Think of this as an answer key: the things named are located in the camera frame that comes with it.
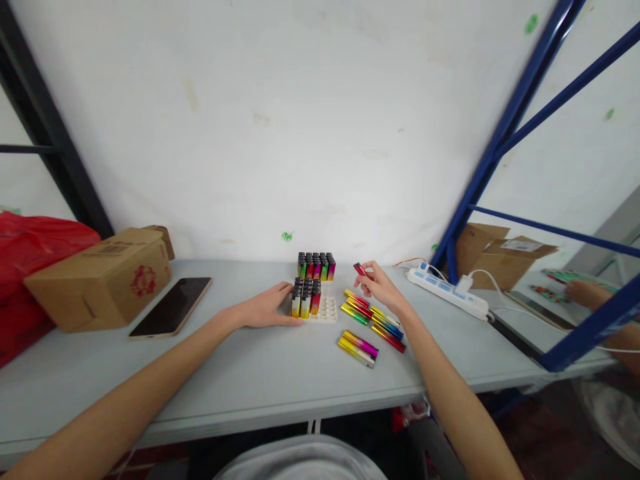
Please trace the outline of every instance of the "white cable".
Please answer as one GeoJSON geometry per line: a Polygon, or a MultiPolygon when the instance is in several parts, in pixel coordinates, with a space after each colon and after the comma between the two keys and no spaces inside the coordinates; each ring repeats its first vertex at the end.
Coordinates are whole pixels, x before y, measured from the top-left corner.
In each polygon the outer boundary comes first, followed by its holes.
{"type": "MultiPolygon", "coordinates": [[[[536,320],[538,320],[538,321],[540,321],[540,322],[544,323],[546,326],[551,327],[552,329],[558,330],[558,332],[564,333],[565,335],[567,334],[567,332],[566,332],[566,331],[564,331],[564,330],[562,330],[562,329],[560,329],[560,328],[556,327],[555,325],[552,325],[552,324],[550,324],[550,323],[548,323],[548,322],[545,322],[544,320],[542,320],[542,318],[538,317],[537,315],[534,315],[534,314],[533,314],[533,313],[531,313],[531,312],[528,312],[528,311],[526,311],[526,310],[520,310],[520,309],[515,309],[515,308],[508,307],[508,306],[507,306],[507,302],[505,301],[505,297],[504,297],[504,295],[502,294],[502,292],[500,291],[500,288],[498,288],[498,283],[497,283],[497,282],[495,281],[495,279],[493,278],[493,275],[492,275],[492,274],[490,274],[490,273],[489,273],[488,271],[486,271],[486,270],[480,270],[480,269],[478,269],[478,270],[474,270],[474,271],[472,271],[472,272],[469,274],[469,276],[470,276],[470,277],[473,277],[473,274],[474,274],[474,273],[476,273],[476,272],[483,272],[483,273],[486,273],[486,274],[489,276],[489,278],[491,279],[491,281],[493,282],[493,286],[495,287],[496,292],[498,292],[498,296],[500,297],[500,302],[502,302],[502,305],[503,305],[503,306],[502,306],[502,307],[495,308],[495,309],[493,309],[493,310],[511,310],[511,311],[515,311],[515,312],[518,312],[518,313],[524,313],[525,315],[528,315],[528,316],[530,316],[530,317],[533,317],[533,318],[535,318],[536,320]]],[[[616,353],[640,353],[640,350],[620,350],[620,349],[610,349],[610,348],[606,348],[606,347],[596,347],[596,348],[597,348],[598,350],[604,350],[604,351],[610,351],[610,352],[616,352],[616,353]]]]}
{"type": "Polygon", "coordinates": [[[122,468],[120,468],[120,473],[118,473],[118,476],[117,476],[117,478],[115,480],[120,480],[120,477],[122,477],[122,474],[124,473],[125,468],[127,468],[128,464],[129,464],[129,462],[130,462],[130,460],[131,460],[131,458],[132,458],[132,456],[133,456],[133,454],[135,453],[136,450],[137,449],[131,450],[131,453],[129,454],[129,458],[127,458],[127,461],[125,462],[125,464],[122,466],[122,468]]]}
{"type": "Polygon", "coordinates": [[[449,280],[447,280],[445,278],[445,276],[442,274],[442,272],[440,270],[438,270],[436,267],[434,267],[433,265],[429,264],[429,268],[432,268],[432,269],[436,270],[436,272],[438,272],[438,275],[440,275],[440,278],[442,278],[442,280],[444,280],[445,282],[449,282],[449,280]]]}

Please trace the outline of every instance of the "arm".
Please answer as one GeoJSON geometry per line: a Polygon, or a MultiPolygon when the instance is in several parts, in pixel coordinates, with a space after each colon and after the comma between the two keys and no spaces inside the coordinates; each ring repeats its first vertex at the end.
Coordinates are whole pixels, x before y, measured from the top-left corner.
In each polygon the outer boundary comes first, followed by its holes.
{"type": "MultiPolygon", "coordinates": [[[[592,312],[602,307],[613,294],[594,283],[574,280],[568,286],[566,294],[576,303],[588,308],[592,312]]],[[[640,350],[640,328],[634,323],[628,323],[618,332],[603,342],[606,348],[618,350],[640,350]]],[[[640,379],[640,355],[638,353],[610,352],[620,360],[627,370],[640,379]]]]}
{"type": "Polygon", "coordinates": [[[240,327],[298,326],[276,309],[292,290],[282,282],[224,309],[20,460],[10,479],[101,479],[200,365],[240,327]]]}
{"type": "Polygon", "coordinates": [[[358,276],[365,296],[374,296],[393,312],[405,329],[420,366],[431,406],[470,478],[522,479],[502,435],[478,397],[442,352],[420,317],[376,262],[367,277],[358,276]]]}

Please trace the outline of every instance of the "hand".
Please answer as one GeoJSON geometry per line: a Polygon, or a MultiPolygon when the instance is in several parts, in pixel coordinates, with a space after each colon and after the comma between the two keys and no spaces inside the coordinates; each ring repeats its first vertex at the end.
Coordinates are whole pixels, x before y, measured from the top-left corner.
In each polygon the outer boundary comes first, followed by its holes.
{"type": "Polygon", "coordinates": [[[375,261],[368,261],[362,265],[365,270],[370,268],[373,272],[367,272],[367,276],[358,275],[353,286],[362,287],[365,297],[374,296],[384,303],[389,310],[398,315],[398,311],[409,306],[407,299],[400,293],[386,273],[375,261]]]}
{"type": "Polygon", "coordinates": [[[574,280],[568,284],[565,294],[574,302],[591,311],[598,310],[613,296],[612,292],[602,288],[600,285],[583,280],[574,280]]]}
{"type": "Polygon", "coordinates": [[[280,315],[277,311],[278,306],[292,290],[292,284],[280,282],[249,300],[222,310],[221,314],[231,318],[237,328],[262,328],[274,325],[298,327],[303,324],[302,320],[280,315]]]}

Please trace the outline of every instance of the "white lighter tray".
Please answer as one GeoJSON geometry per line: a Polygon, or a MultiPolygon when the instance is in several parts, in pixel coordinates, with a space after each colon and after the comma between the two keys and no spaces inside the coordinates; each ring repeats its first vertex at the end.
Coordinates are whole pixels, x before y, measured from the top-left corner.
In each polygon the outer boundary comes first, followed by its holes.
{"type": "Polygon", "coordinates": [[[308,323],[336,323],[338,321],[338,310],[335,306],[335,298],[320,297],[320,308],[317,315],[310,315],[308,319],[303,319],[308,323]]]}

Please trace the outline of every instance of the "red lighter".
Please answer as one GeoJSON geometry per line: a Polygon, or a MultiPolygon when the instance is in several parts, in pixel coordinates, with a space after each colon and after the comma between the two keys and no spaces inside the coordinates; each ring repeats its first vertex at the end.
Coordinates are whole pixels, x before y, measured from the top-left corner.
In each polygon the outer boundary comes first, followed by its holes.
{"type": "Polygon", "coordinates": [[[364,270],[364,268],[362,268],[362,265],[360,265],[360,262],[354,263],[353,268],[355,268],[356,272],[358,272],[358,275],[362,275],[363,277],[367,276],[367,272],[364,270]]]}

